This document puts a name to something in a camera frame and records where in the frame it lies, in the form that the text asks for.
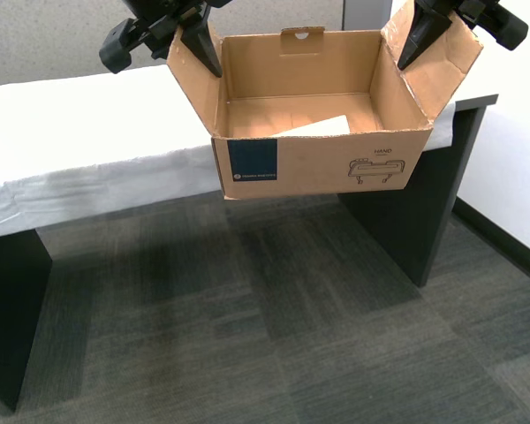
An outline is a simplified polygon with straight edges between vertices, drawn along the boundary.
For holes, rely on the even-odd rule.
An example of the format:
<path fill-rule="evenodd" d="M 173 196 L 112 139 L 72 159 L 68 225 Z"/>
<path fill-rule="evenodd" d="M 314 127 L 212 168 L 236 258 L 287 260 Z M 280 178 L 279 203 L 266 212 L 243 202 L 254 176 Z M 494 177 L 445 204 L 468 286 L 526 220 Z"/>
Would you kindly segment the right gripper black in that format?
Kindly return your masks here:
<path fill-rule="evenodd" d="M 507 50 L 515 50 L 528 34 L 528 24 L 498 1 L 416 0 L 411 28 L 397 62 L 399 70 L 404 71 L 450 27 L 452 11 L 468 26 L 482 27 Z"/>

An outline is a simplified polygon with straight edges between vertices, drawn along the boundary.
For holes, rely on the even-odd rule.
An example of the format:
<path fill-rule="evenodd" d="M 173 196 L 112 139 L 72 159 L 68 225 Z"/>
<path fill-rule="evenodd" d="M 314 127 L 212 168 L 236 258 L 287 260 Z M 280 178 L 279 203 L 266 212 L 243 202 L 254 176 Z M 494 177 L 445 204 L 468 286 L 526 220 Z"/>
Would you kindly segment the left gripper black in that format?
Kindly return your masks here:
<path fill-rule="evenodd" d="M 102 64 L 119 73 L 132 63 L 131 51 L 144 44 L 152 58 L 165 58 L 178 27 L 181 41 L 217 78 L 223 69 L 211 39 L 208 17 L 211 8 L 222 8 L 224 1 L 124 1 L 134 16 L 113 27 L 99 50 Z"/>

